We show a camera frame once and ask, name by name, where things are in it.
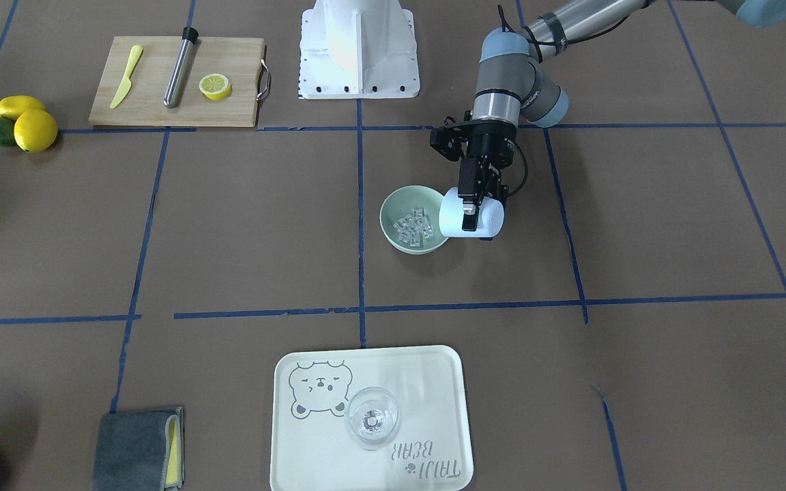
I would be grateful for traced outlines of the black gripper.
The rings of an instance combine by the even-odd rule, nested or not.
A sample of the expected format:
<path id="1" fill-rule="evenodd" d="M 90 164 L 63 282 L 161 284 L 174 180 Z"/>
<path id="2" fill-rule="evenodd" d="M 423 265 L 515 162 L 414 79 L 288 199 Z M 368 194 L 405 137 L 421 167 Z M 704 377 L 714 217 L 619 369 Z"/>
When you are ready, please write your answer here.
<path id="1" fill-rule="evenodd" d="M 512 124 L 472 124 L 476 160 L 461 161 L 464 232 L 476 232 L 482 200 L 482 240 L 496 237 L 505 221 L 506 198 L 512 195 L 501 172 L 514 161 L 517 128 Z"/>

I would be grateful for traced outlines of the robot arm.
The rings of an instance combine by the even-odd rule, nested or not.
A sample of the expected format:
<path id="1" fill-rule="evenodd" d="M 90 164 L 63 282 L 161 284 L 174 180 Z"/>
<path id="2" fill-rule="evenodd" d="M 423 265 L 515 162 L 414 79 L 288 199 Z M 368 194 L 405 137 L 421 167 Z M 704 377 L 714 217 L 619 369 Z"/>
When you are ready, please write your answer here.
<path id="1" fill-rule="evenodd" d="M 570 1 L 515 27 L 498 9 L 500 26 L 482 43 L 474 103 L 461 121 L 446 118 L 431 131 L 431 148 L 459 165 L 458 183 L 443 196 L 439 229 L 445 237 L 496 237 L 506 202 L 518 193 L 503 171 L 524 158 L 517 142 L 522 121 L 554 127 L 570 108 L 570 96 L 542 64 L 572 46 L 595 40 L 623 25 L 649 1 Z"/>

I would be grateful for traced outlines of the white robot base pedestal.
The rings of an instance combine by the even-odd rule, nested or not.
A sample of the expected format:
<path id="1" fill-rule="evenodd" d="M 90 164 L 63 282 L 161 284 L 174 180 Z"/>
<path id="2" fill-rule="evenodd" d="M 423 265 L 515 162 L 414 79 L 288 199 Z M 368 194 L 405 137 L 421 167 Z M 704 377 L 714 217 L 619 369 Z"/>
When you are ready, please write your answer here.
<path id="1" fill-rule="evenodd" d="M 297 96 L 409 99 L 421 90 L 413 12 L 398 1 L 316 1 L 302 12 Z"/>

